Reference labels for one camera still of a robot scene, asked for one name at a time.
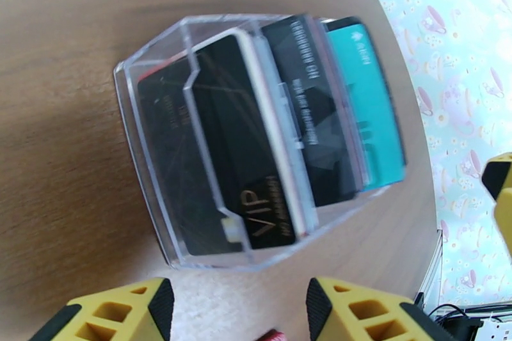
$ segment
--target pink floral pattern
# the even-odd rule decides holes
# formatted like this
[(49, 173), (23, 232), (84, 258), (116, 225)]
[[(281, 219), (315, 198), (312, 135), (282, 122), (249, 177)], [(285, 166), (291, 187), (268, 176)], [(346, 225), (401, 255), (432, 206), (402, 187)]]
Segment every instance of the pink floral pattern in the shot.
[(442, 302), (510, 300), (510, 257), (480, 183), (512, 150), (512, 0), (380, 0), (416, 91), (443, 230)]

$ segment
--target wooden table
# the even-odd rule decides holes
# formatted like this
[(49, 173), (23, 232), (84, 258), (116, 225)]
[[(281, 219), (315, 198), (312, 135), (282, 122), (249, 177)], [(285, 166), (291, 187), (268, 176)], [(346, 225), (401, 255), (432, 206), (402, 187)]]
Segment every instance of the wooden table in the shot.
[[(368, 24), (403, 127), (407, 180), (261, 273), (169, 270), (113, 67), (185, 15), (304, 11)], [(378, 0), (0, 0), (0, 44), (0, 339), (28, 339), (72, 297), (155, 275), (175, 288), (174, 341), (253, 340), (274, 326), (306, 340), (314, 275), (415, 294), (435, 247), (433, 184), (413, 88)]]

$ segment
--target cable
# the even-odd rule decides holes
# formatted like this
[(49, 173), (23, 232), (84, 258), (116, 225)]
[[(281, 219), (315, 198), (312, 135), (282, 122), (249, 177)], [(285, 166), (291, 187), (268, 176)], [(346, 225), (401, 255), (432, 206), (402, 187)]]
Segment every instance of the cable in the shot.
[[(444, 321), (442, 322), (446, 322), (448, 320), (451, 320), (451, 319), (459, 319), (459, 318), (463, 318), (461, 315), (456, 315), (454, 317), (449, 317), (449, 318), (446, 318)], [(481, 316), (477, 316), (477, 317), (468, 317), (469, 319), (495, 319), (496, 321), (498, 322), (503, 322), (503, 320), (500, 318), (500, 317), (495, 317), (495, 316), (492, 316), (492, 317), (489, 317), (489, 316), (484, 316), (484, 317), (481, 317)]]
[(428, 315), (429, 317), (432, 316), (432, 314), (434, 314), (437, 310), (439, 310), (440, 308), (443, 308), (443, 307), (451, 307), (451, 308), (454, 308), (456, 312), (459, 312), (460, 314), (462, 314), (464, 317), (468, 317), (468, 315), (460, 308), (460, 307), (457, 307), (455, 305), (452, 305), (451, 303), (444, 303), (442, 305), (439, 305), (437, 306), (434, 310), (432, 310), (430, 312), (430, 314)]
[[(470, 314), (479, 315), (479, 314), (484, 314), (484, 313), (490, 313), (490, 314), (496, 314), (496, 316), (493, 315), (494, 318), (510, 317), (510, 316), (512, 316), (512, 313), (509, 313), (510, 311), (512, 311), (512, 305), (486, 305), (486, 306), (471, 307), (471, 308), (464, 309), (464, 312), (467, 315), (470, 315)], [(446, 313), (442, 317), (438, 318), (436, 320), (436, 322), (440, 323), (448, 318), (457, 318), (458, 313), (459, 313), (459, 311), (453, 310), (449, 313)]]

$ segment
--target card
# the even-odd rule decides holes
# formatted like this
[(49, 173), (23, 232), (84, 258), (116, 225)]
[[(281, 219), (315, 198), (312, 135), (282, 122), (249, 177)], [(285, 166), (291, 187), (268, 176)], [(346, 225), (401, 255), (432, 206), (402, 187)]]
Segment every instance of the card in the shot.
[(330, 71), (330, 78), (328, 80), (330, 82), (332, 95), (337, 107), (340, 108), (338, 109), (338, 114), (341, 120), (343, 132), (348, 135), (345, 139), (347, 143), (351, 143), (349, 151), (351, 152), (350, 156), (352, 166), (361, 174), (362, 181), (357, 183), (359, 188), (361, 188), (369, 182), (362, 138), (357, 127), (356, 117), (354, 115), (348, 90), (345, 83), (342, 82), (343, 77), (338, 66), (338, 61), (334, 56), (331, 43), (327, 37), (326, 26), (319, 19), (315, 19), (314, 22), (315, 27), (317, 28), (316, 36), (318, 37), (318, 41), (321, 43), (321, 45), (319, 45), (319, 50), (324, 58), (326, 68)]
[(236, 233), (227, 237), (232, 223), (226, 224), (229, 218), (219, 208), (243, 217), (254, 249), (294, 243), (294, 221), (252, 87), (265, 82), (254, 71), (248, 33), (229, 29), (194, 51), (200, 70), (193, 84), (186, 85), (186, 59), (139, 83), (155, 165), (172, 212), (185, 227), (187, 249), (193, 255), (241, 250)]
[(292, 16), (264, 26), (283, 87), (290, 99), (302, 155), (315, 204), (352, 199), (362, 188), (353, 166), (352, 141), (345, 135), (328, 71), (318, 51), (321, 45), (307, 15)]
[(141, 117), (157, 186), (172, 212), (175, 232), (192, 255), (241, 251), (226, 240), (183, 87), (191, 69), (186, 58), (146, 75), (138, 83)]
[(348, 88), (369, 169), (365, 190), (405, 178), (405, 156), (388, 86), (371, 38), (355, 17), (327, 23), (328, 38)]

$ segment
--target black cable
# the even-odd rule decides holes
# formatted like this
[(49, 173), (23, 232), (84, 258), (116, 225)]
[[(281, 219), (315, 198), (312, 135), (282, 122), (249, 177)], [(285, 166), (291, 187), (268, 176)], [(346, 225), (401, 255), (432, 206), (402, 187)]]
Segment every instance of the black cable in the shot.
[[(509, 316), (510, 316), (510, 314), (493, 315), (492, 317), (490, 317), (490, 316), (488, 316), (488, 315), (486, 315), (486, 316), (484, 316), (484, 317), (481, 317), (481, 316), (479, 316), (479, 315), (477, 315), (477, 316), (472, 316), (472, 315), (471, 315), (471, 316), (468, 316), (468, 319), (489, 319), (489, 320), (493, 320), (493, 319), (495, 319), (495, 320), (496, 320), (496, 321), (498, 321), (498, 322), (503, 322), (503, 320), (502, 320), (500, 317), (509, 317)], [(460, 318), (465, 318), (465, 317), (464, 317), (464, 316), (462, 316), (462, 315), (458, 315), (458, 313), (457, 313), (457, 315), (453, 315), (453, 316), (450, 316), (450, 317), (447, 317), (446, 315), (445, 315), (445, 316), (443, 316), (443, 317), (440, 317), (440, 318), (438, 318), (435, 322), (436, 322), (438, 325), (440, 325), (440, 326), (444, 327), (444, 325), (445, 325), (445, 323), (446, 323), (446, 322), (451, 321), (451, 320), (455, 320), (455, 319), (460, 319)]]
[(452, 305), (451, 303), (444, 303), (442, 305), (439, 305), (437, 306), (434, 310), (432, 310), (430, 312), (430, 314), (428, 315), (429, 317), (432, 316), (432, 314), (434, 314), (437, 310), (439, 310), (440, 308), (443, 308), (443, 307), (451, 307), (451, 308), (454, 308), (455, 311), (459, 312), (460, 314), (462, 314), (464, 317), (468, 318), (468, 315), (460, 308), (460, 307), (457, 307), (455, 305)]
[(467, 318), (467, 317), (469, 317), (469, 315), (467, 315), (467, 313), (464, 313), (465, 315), (458, 315), (459, 313), (460, 313), (460, 311), (453, 310), (451, 312), (446, 313), (442, 317), (439, 317), (438, 319), (436, 319), (436, 322), (439, 324), (442, 324), (444, 321), (446, 321), (447, 319), (450, 319), (450, 318), (462, 318), (462, 317)]
[[(484, 305), (484, 306), (477, 306), (477, 307), (469, 307), (464, 309), (464, 312), (466, 313), (466, 316), (468, 314), (476, 313), (477, 315), (480, 313), (499, 313), (500, 311), (512, 311), (512, 305), (508, 303), (497, 303), (497, 304), (490, 304), (490, 305)], [(439, 317), (436, 322), (437, 323), (443, 323), (448, 318), (457, 318), (456, 314), (460, 313), (459, 310), (455, 309), (449, 313), (446, 313), (442, 317)], [(512, 313), (504, 314), (504, 315), (497, 315), (496, 317), (509, 317), (512, 316)]]

